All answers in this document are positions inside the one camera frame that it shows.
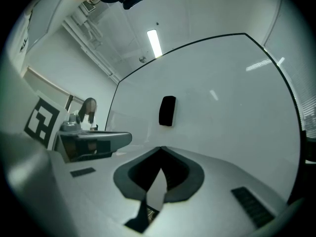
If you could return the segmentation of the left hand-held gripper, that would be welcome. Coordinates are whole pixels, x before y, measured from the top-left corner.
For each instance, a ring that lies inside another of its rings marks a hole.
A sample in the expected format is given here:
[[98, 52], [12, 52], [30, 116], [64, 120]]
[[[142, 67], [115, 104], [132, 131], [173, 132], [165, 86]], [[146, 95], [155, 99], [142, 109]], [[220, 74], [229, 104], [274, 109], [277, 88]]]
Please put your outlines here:
[[128, 132], [83, 130], [69, 118], [65, 108], [39, 95], [24, 132], [46, 149], [58, 152], [65, 163], [109, 158], [132, 141]]

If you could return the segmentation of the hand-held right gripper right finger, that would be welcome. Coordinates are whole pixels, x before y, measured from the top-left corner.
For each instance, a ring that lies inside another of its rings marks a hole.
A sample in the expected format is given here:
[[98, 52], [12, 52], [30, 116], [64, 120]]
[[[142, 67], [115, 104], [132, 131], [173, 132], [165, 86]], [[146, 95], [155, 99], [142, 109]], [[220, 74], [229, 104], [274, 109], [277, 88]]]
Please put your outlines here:
[[164, 197], [149, 237], [266, 237], [287, 204], [238, 166], [172, 147], [162, 152], [184, 163], [187, 177]]

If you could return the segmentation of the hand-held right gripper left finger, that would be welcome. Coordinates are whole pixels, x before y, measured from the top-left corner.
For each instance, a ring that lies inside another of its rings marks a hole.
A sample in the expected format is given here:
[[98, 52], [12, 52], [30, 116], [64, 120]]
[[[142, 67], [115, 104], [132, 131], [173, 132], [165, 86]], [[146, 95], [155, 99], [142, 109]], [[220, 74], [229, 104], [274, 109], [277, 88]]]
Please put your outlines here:
[[152, 147], [91, 161], [65, 163], [61, 154], [48, 153], [63, 201], [75, 225], [74, 237], [161, 237], [159, 220], [144, 233], [125, 223], [137, 216], [141, 202], [125, 198], [113, 181], [115, 170]]

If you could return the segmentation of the small black rectangular block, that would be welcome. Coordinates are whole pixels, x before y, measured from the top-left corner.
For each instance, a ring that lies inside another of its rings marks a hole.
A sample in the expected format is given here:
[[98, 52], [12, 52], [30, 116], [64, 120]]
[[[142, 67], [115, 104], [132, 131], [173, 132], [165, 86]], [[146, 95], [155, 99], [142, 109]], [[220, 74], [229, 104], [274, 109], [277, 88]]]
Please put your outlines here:
[[176, 97], [164, 96], [160, 105], [158, 122], [159, 125], [172, 127], [174, 125], [174, 114], [176, 109]]

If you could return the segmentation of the white glass partition board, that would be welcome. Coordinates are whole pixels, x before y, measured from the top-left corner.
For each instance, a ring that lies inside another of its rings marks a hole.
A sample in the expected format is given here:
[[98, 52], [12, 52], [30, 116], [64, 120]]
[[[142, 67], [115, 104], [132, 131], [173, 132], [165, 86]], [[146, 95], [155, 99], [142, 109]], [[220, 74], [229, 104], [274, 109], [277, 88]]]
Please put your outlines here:
[[[164, 96], [174, 125], [159, 125]], [[284, 74], [247, 34], [176, 48], [135, 70], [115, 91], [105, 129], [132, 145], [169, 146], [230, 162], [282, 199], [297, 190], [303, 163], [299, 108]]]

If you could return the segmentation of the long ceiling light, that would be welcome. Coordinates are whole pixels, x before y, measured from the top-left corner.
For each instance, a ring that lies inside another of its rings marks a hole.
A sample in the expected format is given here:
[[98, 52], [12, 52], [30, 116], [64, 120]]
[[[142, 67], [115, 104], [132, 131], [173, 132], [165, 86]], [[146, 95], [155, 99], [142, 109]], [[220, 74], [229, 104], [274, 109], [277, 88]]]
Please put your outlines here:
[[147, 35], [148, 35], [155, 58], [161, 57], [162, 50], [161, 50], [160, 42], [158, 39], [157, 31], [156, 30], [147, 31]]

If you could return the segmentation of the white ceiling pipes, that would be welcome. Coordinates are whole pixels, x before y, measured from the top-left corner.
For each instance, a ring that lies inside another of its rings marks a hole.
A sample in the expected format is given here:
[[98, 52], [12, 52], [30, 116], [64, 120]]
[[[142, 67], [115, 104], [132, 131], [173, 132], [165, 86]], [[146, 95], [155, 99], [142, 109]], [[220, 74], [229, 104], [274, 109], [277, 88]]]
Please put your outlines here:
[[82, 51], [97, 65], [97, 67], [115, 84], [118, 84], [121, 76], [113, 68], [110, 62], [97, 50], [103, 43], [101, 41], [102, 35], [100, 35], [100, 32], [98, 32], [95, 25], [89, 20], [86, 20], [82, 25], [79, 25], [71, 16], [67, 16], [63, 21], [62, 26], [80, 45]]

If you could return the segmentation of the white ceiling air vent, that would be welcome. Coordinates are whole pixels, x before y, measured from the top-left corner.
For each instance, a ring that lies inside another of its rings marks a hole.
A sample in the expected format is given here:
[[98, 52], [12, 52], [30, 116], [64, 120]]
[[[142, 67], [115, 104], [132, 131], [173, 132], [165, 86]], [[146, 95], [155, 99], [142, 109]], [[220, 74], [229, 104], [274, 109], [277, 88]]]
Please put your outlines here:
[[79, 5], [79, 8], [85, 15], [88, 15], [89, 13], [93, 12], [96, 9], [95, 5], [90, 4], [88, 1], [82, 2]]

